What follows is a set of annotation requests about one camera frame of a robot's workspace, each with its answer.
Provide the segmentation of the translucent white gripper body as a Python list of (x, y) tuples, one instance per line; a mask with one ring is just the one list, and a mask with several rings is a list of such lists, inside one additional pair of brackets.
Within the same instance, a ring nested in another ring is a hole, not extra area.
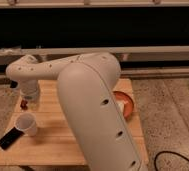
[(36, 105), (40, 98), (40, 86), (37, 80), (28, 80), (20, 83), (20, 95), (27, 101), (27, 107)]

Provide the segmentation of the red tipped gripper finger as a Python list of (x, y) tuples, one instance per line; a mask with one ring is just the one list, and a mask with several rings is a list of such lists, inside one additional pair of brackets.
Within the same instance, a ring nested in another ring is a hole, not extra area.
[(21, 105), (20, 105), (20, 107), (23, 109), (23, 110), (27, 110), (27, 101), (21, 101)]

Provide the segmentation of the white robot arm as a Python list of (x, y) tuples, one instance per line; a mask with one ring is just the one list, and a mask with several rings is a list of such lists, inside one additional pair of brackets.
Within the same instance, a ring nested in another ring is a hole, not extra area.
[(42, 63), (25, 55), (6, 68), (25, 100), (37, 96), (40, 80), (57, 82), (60, 106), (91, 171), (148, 171), (113, 94), (120, 74), (108, 52)]

